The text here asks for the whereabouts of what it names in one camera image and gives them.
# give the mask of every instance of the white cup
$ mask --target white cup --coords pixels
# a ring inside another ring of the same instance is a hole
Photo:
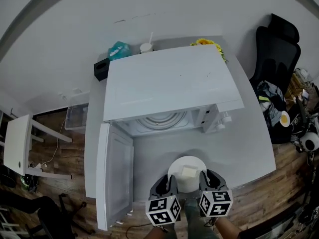
[[[153,51],[153,45],[148,43],[148,42],[147,43],[143,43],[140,46],[140,50],[141,50],[141,53],[151,52],[151,51]]]

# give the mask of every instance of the desk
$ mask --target desk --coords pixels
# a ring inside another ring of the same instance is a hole
[[[71,138],[34,121],[30,115],[25,115],[11,120],[8,123],[4,143],[3,164],[22,176],[30,174],[55,179],[71,179],[71,175],[46,173],[43,172],[42,169],[29,167],[29,151],[31,150],[30,147],[32,144],[31,139],[43,142],[43,139],[31,135],[32,127],[65,142],[72,142]]]
[[[240,92],[245,108],[236,113],[226,130],[203,134],[199,128],[134,138],[135,202],[148,199],[150,188],[169,166],[183,155],[200,158],[208,169],[225,178],[229,188],[256,180],[276,170],[268,129],[258,100],[235,55],[221,36],[208,36],[224,50],[227,66]],[[197,37],[154,41],[154,49],[187,46]],[[106,81],[92,84],[85,139],[85,188],[95,198],[97,141],[103,122]]]

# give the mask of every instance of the clothes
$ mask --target clothes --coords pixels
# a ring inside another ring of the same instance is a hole
[[[187,219],[188,239],[218,239],[212,228],[204,227],[206,222],[199,216],[199,206],[195,199],[187,199],[185,203],[185,214]],[[165,239],[177,239],[176,232],[170,229]]]
[[[280,88],[268,81],[261,81],[258,84],[257,93],[259,103],[261,104],[262,111],[266,120],[267,127],[274,127],[280,121],[282,111],[286,110],[286,102],[284,95]],[[267,103],[268,108],[266,110],[265,105],[263,105],[263,103]]]

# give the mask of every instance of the black office chair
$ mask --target black office chair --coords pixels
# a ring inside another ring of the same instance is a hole
[[[300,57],[299,33],[290,22],[271,14],[268,27],[260,26],[256,32],[257,61],[256,70],[250,83],[257,94],[257,86],[261,81],[268,81],[280,88],[283,94],[288,89],[296,63]],[[291,119],[301,117],[302,132],[307,132],[307,118],[300,100],[288,112]],[[285,143],[291,140],[293,127],[283,127],[280,122],[269,127],[272,143]]]
[[[85,207],[85,203],[82,203],[80,208],[68,214],[62,197],[65,197],[65,194],[59,195],[62,212],[60,212],[59,207],[49,197],[30,200],[7,191],[0,191],[0,205],[10,206],[30,214],[38,210],[37,214],[40,225],[34,228],[26,226],[26,230],[32,239],[75,239],[77,234],[72,232],[71,224],[89,235],[93,234],[94,230],[88,231],[72,220],[77,211]],[[42,229],[46,233],[45,236],[34,235]]]
[[[16,173],[4,165],[0,165],[0,183],[14,188],[16,186]]]

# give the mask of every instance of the cable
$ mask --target cable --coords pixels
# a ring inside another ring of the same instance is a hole
[[[205,225],[204,227],[212,227],[214,224],[213,224],[213,219],[210,219]]]
[[[64,123],[65,123],[65,120],[64,120],[63,123],[62,123],[62,126],[61,126],[61,128],[60,128],[59,133],[61,133]],[[44,165],[44,164],[46,164],[46,163],[49,163],[49,162],[51,162],[51,161],[54,159],[54,156],[55,156],[55,154],[56,154],[56,152],[57,152],[57,150],[58,150],[58,147],[59,147],[59,139],[56,140],[56,149],[55,149],[55,151],[54,151],[53,157],[52,157],[49,161],[46,161],[46,162],[44,162],[43,164],[41,164],[41,167],[42,167],[42,165]]]
[[[291,231],[287,236],[285,236],[283,239],[286,239],[288,236],[290,236],[292,233],[294,233],[295,235],[298,235],[302,229],[303,229],[304,224],[301,225],[300,229],[296,229],[295,231]]]
[[[313,161],[314,161],[314,152],[313,151],[310,151],[308,154],[307,154],[307,165],[308,166],[311,166],[313,164]]]
[[[139,225],[139,226],[131,226],[131,227],[129,227],[129,228],[126,230],[126,233],[125,233],[126,238],[129,239],[129,238],[128,238],[128,231],[129,231],[131,228],[139,228],[139,227],[144,227],[144,226],[148,226],[148,225],[152,225],[152,223],[148,223],[148,224],[144,224],[144,225]]]

